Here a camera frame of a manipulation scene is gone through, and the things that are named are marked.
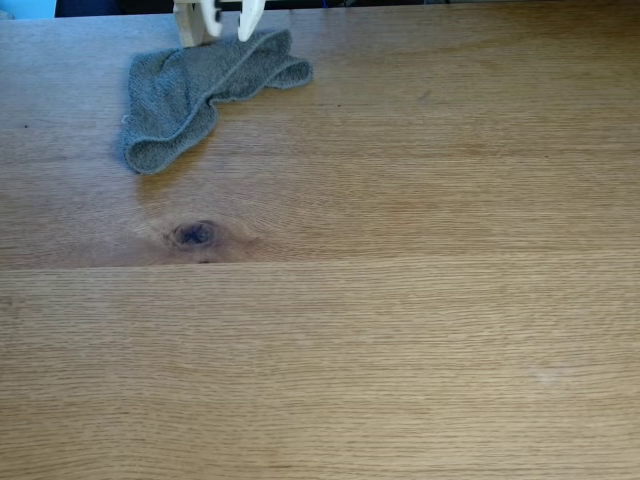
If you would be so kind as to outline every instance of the dark background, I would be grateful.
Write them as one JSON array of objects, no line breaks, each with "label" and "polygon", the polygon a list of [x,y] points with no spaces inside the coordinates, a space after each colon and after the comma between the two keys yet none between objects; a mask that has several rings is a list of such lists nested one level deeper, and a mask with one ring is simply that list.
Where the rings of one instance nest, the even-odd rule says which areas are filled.
[{"label": "dark background", "polygon": [[[344,6],[366,7],[379,5],[415,5],[423,0],[327,0],[329,7]],[[286,10],[291,8],[322,8],[322,0],[279,0],[267,1],[267,10]],[[241,3],[223,3],[222,10],[241,10]],[[86,17],[94,15],[136,15],[145,13],[171,13],[173,0],[58,0],[56,17]]]}]

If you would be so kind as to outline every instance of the gray microfiber towel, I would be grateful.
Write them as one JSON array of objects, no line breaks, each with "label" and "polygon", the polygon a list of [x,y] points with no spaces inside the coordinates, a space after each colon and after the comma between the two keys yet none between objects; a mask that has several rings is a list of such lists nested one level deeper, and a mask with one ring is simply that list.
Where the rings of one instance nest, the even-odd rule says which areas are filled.
[{"label": "gray microfiber towel", "polygon": [[254,33],[247,42],[221,39],[204,47],[138,55],[131,66],[131,112],[125,159],[139,173],[157,173],[215,127],[215,105],[239,102],[264,87],[309,83],[311,64],[289,55],[288,30]]}]

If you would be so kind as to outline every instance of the wood knot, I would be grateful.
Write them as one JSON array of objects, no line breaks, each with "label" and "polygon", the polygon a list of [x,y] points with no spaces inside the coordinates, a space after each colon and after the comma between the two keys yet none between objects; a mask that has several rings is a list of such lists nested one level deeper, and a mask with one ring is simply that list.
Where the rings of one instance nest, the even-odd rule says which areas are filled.
[{"label": "wood knot", "polygon": [[182,251],[210,248],[221,238],[222,229],[210,220],[183,223],[165,235],[170,246]]}]

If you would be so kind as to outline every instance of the towel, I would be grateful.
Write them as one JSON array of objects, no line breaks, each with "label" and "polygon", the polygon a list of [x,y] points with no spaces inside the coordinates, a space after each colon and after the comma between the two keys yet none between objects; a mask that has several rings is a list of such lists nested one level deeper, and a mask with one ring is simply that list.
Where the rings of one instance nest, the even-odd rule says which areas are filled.
[{"label": "towel", "polygon": [[226,38],[138,55],[123,132],[127,163],[139,173],[160,172],[214,129],[217,103],[248,100],[264,87],[309,83],[311,64],[290,49],[290,32],[279,30],[256,32],[247,42]]}]

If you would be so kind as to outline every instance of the gray cloth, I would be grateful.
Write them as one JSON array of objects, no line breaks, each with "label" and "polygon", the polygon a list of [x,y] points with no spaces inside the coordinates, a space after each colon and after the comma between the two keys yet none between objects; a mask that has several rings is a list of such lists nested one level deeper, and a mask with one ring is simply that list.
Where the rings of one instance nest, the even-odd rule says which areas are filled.
[{"label": "gray cloth", "polygon": [[139,173],[157,173],[206,137],[218,120],[216,103],[248,100],[264,87],[286,89],[313,77],[311,64],[289,55],[287,30],[256,32],[247,42],[138,55],[131,66],[131,112],[125,159]]}]

